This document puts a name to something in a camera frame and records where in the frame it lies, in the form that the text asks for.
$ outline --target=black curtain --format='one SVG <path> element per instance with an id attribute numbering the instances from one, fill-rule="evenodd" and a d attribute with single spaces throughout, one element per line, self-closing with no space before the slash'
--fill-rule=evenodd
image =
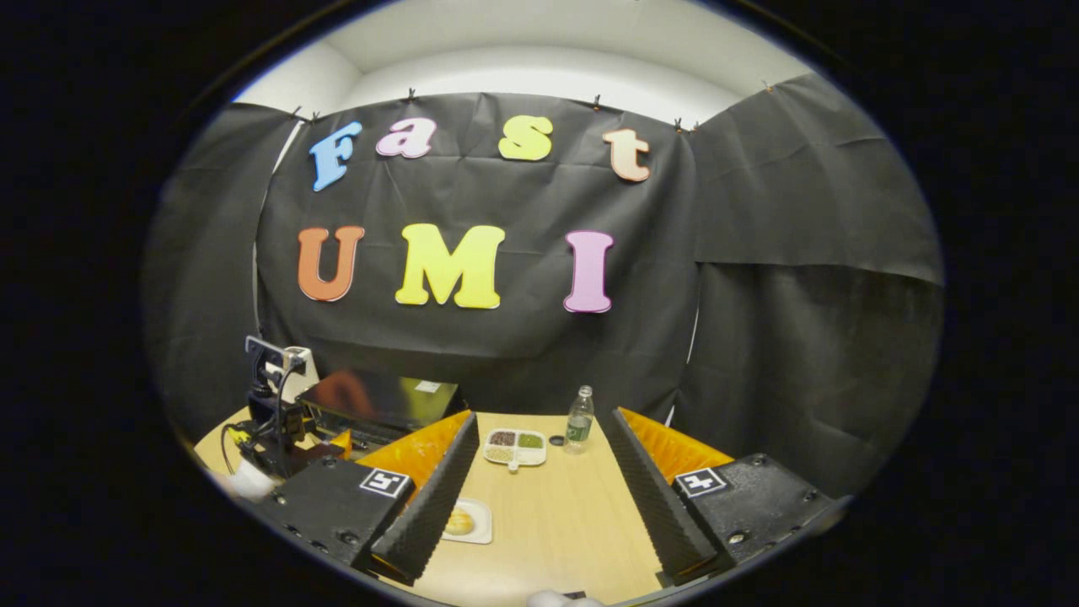
<path id="1" fill-rule="evenodd" d="M 246 403 L 244 339 L 257 331 L 251 243 L 296 123 L 275 109 L 234 104 L 161 190 L 142 270 L 145 340 L 166 411 L 193 440 Z"/>
<path id="2" fill-rule="evenodd" d="M 518 114 L 554 123 L 540 161 L 504 158 L 503 124 Z M 395 122 L 438 124 L 422 157 L 383 156 L 375 143 Z M 314 191 L 311 147 L 353 121 L 344 176 Z M 640 182 L 611 167 L 603 133 L 632 128 L 648 142 Z M 267 336 L 312 348 L 319 373 L 359 367 L 455 383 L 478 411 L 564 414 L 577 388 L 595 389 L 602 415 L 626 406 L 666 415 L 688 354 L 697 296 L 692 230 L 695 168 L 686 133 L 614 109 L 533 95 L 460 94 L 390 101 L 305 125 L 274 176 L 258 235 L 260 317 Z M 401 229 L 435 223 L 453 250 L 467 230 L 505 230 L 495 265 L 494 311 L 463 309 L 452 298 L 404 306 L 408 243 Z M 297 285 L 301 229 L 360 225 L 351 290 L 314 301 Z M 571 314 L 572 249 L 565 234 L 599 230 L 612 309 Z M 320 274 L 336 275 L 337 239 L 323 246 Z"/>
<path id="3" fill-rule="evenodd" d="M 929 386 L 943 271 L 887 137 L 805 75 L 702 124 L 697 334 L 672 427 L 764 452 L 831 495 L 861 489 Z"/>
<path id="4" fill-rule="evenodd" d="M 548 156 L 501 156 L 517 114 L 551 120 Z M 418 116 L 438 124 L 427 154 L 375 152 L 392 124 Z M 314 191 L 312 146 L 353 121 L 363 129 L 345 175 Z M 920 406 L 941 327 L 932 219 L 886 135 L 819 77 L 681 132 L 552 97 L 388 101 L 302 123 L 271 176 L 293 123 L 233 106 L 165 190 L 148 336 L 193 439 L 243 405 L 241 345 L 260 330 L 311 348 L 323 376 L 353 367 L 456 383 L 479 411 L 563 414 L 585 384 L 600 415 L 625 406 L 663 422 L 675 406 L 674 428 L 735 457 L 768 453 L 836 496 L 868 482 Z M 602 134 L 617 128 L 648 141 L 648 179 L 612 169 Z M 450 250 L 474 225 L 505 230 L 497 309 L 396 302 L 401 229 L 420 222 Z M 366 230 L 352 286 L 314 301 L 297 280 L 298 233 L 342 225 Z M 572 230 L 614 236 L 609 313 L 562 307 Z M 337 253 L 331 235 L 324 278 Z"/>

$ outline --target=white plate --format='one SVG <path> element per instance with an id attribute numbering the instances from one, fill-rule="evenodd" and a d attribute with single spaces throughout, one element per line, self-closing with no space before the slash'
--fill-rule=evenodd
<path id="1" fill-rule="evenodd" d="M 514 434 L 513 445 L 492 445 L 491 437 L 495 432 L 509 432 Z M 541 447 L 518 447 L 517 442 L 520 440 L 521 434 L 531 434 L 532 437 L 537 437 L 540 439 Z M 487 433 L 487 440 L 483 441 L 483 457 L 488 461 L 493 461 L 494 464 L 505 464 L 509 467 L 510 472 L 517 472 L 518 466 L 540 466 L 541 464 L 547 461 L 547 438 L 538 432 L 533 432 L 531 430 L 515 430 L 513 428 L 495 428 L 494 430 Z M 494 459 L 488 456 L 488 450 L 506 450 L 510 453 L 511 459 L 502 460 Z"/>
<path id="2" fill-rule="evenodd" d="M 473 518 L 475 526 L 470 533 L 453 536 L 442 532 L 442 539 L 455 542 L 491 543 L 491 509 L 481 501 L 468 498 L 457 498 L 456 508 L 464 510 Z"/>

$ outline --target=water bottle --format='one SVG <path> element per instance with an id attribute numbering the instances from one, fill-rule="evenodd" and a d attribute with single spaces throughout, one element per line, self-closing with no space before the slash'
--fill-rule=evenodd
<path id="1" fill-rule="evenodd" d="M 585 451 L 588 431 L 592 428 L 596 409 L 592 406 L 592 389 L 582 386 L 577 399 L 570 406 L 570 419 L 565 427 L 565 453 L 579 454 Z"/>

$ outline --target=white ceiling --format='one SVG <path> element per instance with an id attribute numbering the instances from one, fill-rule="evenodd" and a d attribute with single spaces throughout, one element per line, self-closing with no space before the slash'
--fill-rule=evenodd
<path id="1" fill-rule="evenodd" d="M 325 39 L 367 73 L 487 46 L 563 46 L 668 67 L 749 96 L 811 71 L 771 42 L 686 0 L 402 0 Z"/>

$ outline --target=bread roll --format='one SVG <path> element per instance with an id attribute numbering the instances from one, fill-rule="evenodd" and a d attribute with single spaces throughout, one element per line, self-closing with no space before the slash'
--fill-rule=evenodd
<path id="1" fill-rule="evenodd" d="M 475 528 L 476 522 L 473 521 L 473 518 L 467 512 L 460 508 L 453 509 L 453 512 L 450 513 L 450 521 L 446 524 L 446 533 L 451 536 L 464 536 L 470 534 Z"/>

